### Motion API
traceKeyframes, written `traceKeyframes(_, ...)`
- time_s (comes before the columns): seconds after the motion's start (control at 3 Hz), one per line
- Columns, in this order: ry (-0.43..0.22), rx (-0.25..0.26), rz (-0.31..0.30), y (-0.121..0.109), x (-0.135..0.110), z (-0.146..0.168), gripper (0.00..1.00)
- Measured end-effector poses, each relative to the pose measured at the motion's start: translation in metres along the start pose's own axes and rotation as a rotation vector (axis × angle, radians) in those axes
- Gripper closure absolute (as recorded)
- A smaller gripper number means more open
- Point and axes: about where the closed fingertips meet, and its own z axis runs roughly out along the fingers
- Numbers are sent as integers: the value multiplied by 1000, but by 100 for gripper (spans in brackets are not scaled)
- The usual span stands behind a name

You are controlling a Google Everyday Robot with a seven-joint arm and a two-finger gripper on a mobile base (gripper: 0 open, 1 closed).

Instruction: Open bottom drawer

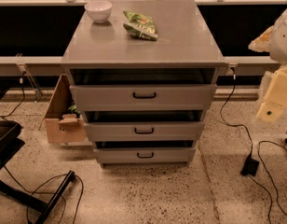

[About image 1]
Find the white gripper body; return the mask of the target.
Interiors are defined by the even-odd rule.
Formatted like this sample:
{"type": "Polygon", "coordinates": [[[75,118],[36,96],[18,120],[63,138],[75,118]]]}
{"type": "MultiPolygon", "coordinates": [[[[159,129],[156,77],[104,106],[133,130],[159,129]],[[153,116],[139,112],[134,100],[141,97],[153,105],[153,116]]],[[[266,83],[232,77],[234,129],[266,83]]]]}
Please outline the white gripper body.
{"type": "Polygon", "coordinates": [[[260,84],[259,103],[261,109],[287,108],[287,65],[274,73],[266,71],[260,84]]]}

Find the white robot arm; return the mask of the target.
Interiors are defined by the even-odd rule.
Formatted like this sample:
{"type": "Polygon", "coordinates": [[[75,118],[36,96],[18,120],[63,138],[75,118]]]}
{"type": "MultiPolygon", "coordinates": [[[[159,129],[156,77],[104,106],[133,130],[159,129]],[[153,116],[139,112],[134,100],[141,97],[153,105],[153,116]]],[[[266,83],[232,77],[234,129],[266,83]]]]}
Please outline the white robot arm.
{"type": "Polygon", "coordinates": [[[271,81],[256,114],[262,121],[273,122],[287,108],[287,8],[271,27],[249,44],[248,49],[268,52],[270,59],[280,64],[280,68],[271,75],[271,81]]]}

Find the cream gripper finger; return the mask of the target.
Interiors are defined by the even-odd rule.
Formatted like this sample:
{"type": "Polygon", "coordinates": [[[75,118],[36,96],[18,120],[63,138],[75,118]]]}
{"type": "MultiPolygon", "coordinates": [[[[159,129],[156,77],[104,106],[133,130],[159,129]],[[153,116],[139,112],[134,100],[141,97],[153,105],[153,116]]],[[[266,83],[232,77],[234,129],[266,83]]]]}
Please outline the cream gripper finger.
{"type": "Polygon", "coordinates": [[[283,110],[279,106],[269,103],[262,103],[256,117],[263,122],[274,122],[281,116],[282,113],[283,110]]]}

